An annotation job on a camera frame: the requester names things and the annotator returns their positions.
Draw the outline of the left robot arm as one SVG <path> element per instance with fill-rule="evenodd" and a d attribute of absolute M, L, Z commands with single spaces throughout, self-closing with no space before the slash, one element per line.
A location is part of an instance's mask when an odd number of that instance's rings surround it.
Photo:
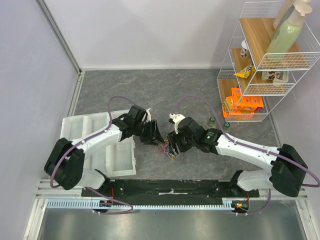
<path fill-rule="evenodd" d="M 100 170 L 85 169 L 85 159 L 98 150 L 105 150 L 132 136 L 139 138 L 144 145 L 157 146 L 165 141 L 160 134 L 157 121 L 151 114 L 136 104 L 127 113 L 117 118 L 109 118 L 108 124 L 76 140 L 60 138 L 44 166 L 50 176 L 50 187 L 62 187 L 68 191 L 76 186 L 91 188 L 99 197 L 106 196 L 110 191 L 108 177 Z"/>

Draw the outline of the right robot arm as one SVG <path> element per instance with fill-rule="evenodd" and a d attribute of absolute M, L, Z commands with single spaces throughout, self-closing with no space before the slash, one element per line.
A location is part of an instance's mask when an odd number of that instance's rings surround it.
<path fill-rule="evenodd" d="M 238 139 L 216 128 L 204 129 L 193 118 L 182 114 L 169 115 L 174 130 L 167 135 L 169 152 L 175 156 L 197 148 L 203 153 L 233 157 L 259 167 L 259 170 L 238 170 L 233 175 L 229 191 L 235 197 L 257 189 L 274 189 L 297 197 L 303 185 L 307 165 L 296 149 L 259 145 Z"/>

